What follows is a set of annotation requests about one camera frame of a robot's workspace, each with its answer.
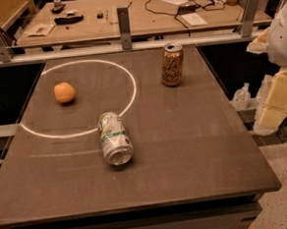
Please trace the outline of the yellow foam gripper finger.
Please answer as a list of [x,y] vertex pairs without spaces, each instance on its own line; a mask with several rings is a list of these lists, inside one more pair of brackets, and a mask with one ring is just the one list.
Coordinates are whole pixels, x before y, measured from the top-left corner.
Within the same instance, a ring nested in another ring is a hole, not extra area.
[[267,52],[267,37],[269,34],[269,28],[265,29],[247,46],[247,51],[252,54],[262,54]]
[[274,76],[265,76],[258,91],[256,131],[277,130],[287,117],[287,67]]

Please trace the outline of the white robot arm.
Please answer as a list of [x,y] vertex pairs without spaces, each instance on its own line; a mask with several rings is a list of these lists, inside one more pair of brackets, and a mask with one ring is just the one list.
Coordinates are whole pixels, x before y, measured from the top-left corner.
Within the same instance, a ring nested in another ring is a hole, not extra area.
[[247,51],[266,53],[268,61],[280,67],[267,83],[262,82],[257,96],[254,132],[269,136],[287,117],[287,1],[268,29],[247,46]]

